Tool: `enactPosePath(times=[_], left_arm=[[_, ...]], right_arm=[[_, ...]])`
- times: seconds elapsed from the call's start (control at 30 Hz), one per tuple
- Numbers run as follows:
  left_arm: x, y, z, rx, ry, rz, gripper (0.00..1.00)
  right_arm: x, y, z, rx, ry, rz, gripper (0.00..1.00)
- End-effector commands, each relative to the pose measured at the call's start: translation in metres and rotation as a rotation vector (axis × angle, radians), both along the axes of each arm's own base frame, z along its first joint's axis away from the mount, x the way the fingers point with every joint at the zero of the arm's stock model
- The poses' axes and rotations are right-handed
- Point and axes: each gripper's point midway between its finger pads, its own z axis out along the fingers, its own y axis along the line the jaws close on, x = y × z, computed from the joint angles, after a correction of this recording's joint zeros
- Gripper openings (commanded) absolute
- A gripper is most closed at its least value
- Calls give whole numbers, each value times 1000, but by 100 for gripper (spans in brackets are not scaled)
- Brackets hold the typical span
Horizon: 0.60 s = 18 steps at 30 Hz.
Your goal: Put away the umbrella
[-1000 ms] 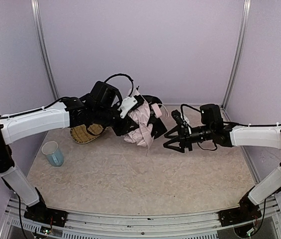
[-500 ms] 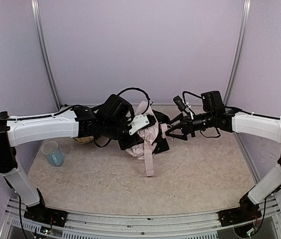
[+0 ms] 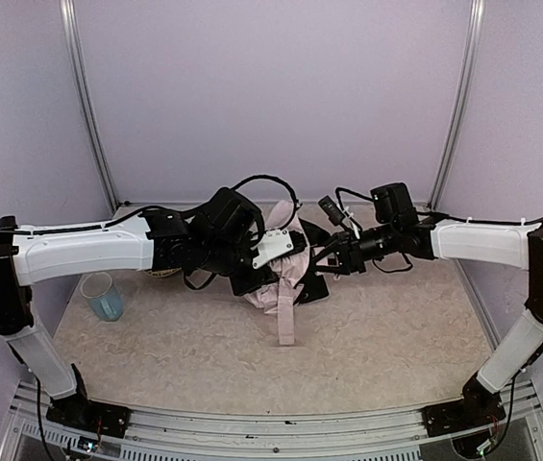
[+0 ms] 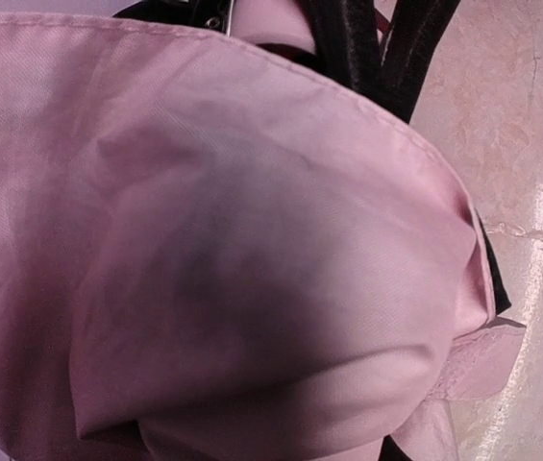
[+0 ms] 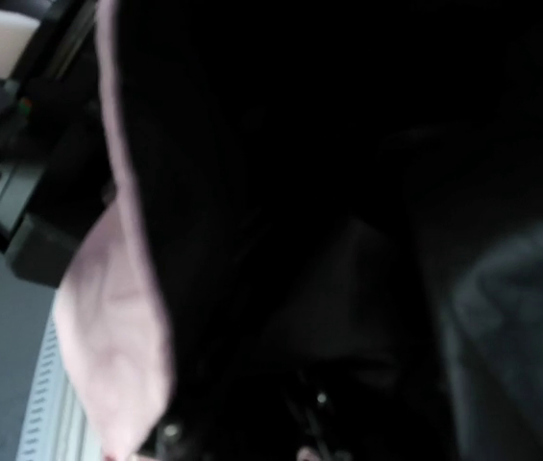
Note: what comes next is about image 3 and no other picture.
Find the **pink and black umbrella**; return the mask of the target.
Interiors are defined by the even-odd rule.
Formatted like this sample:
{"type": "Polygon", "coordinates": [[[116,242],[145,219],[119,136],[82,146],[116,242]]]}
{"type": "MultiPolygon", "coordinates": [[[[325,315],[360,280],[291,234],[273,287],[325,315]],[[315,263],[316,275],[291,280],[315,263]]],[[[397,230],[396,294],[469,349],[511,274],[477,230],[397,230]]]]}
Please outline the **pink and black umbrella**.
{"type": "Polygon", "coordinates": [[[304,276],[310,262],[309,250],[312,243],[312,238],[306,236],[305,223],[300,220],[299,213],[290,217],[291,212],[292,204],[281,200],[265,218],[265,225],[275,230],[280,225],[288,224],[287,231],[296,231],[305,237],[306,247],[296,255],[281,255],[271,260],[268,268],[278,280],[265,283],[253,293],[243,296],[253,307],[261,309],[266,315],[276,317],[280,346],[295,344],[294,306],[305,290],[304,276]]]}

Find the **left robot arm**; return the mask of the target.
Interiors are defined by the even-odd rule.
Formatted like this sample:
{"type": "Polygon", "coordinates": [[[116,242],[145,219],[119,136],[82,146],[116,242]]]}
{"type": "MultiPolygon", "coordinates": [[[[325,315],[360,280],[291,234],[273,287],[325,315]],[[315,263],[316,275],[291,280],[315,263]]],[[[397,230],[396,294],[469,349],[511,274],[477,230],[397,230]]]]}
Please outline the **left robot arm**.
{"type": "Polygon", "coordinates": [[[61,277],[113,270],[204,270],[231,281],[238,296],[272,279],[267,244],[282,237],[260,209],[220,188],[192,210],[144,206],[112,221],[72,227],[20,226],[0,219],[0,336],[50,398],[48,418],[83,430],[122,436],[129,411],[91,400],[83,378],[66,365],[33,311],[32,286],[61,277]]]}

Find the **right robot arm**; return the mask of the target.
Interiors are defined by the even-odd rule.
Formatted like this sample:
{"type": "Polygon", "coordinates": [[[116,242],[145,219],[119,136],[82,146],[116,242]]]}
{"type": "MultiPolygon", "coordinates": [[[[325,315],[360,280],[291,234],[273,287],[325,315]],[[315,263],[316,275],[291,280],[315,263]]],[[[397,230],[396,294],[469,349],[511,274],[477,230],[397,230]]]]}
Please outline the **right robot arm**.
{"type": "Polygon", "coordinates": [[[322,276],[363,273],[368,263],[388,255],[473,263],[502,271],[521,271],[527,298],[521,314],[482,366],[463,385],[458,399],[422,410],[431,437],[509,420],[501,393],[543,352],[543,217],[496,221],[420,211],[407,186],[393,182],[371,190],[376,226],[347,229],[348,214],[337,199],[318,203],[339,232],[314,243],[308,272],[322,276]]]}

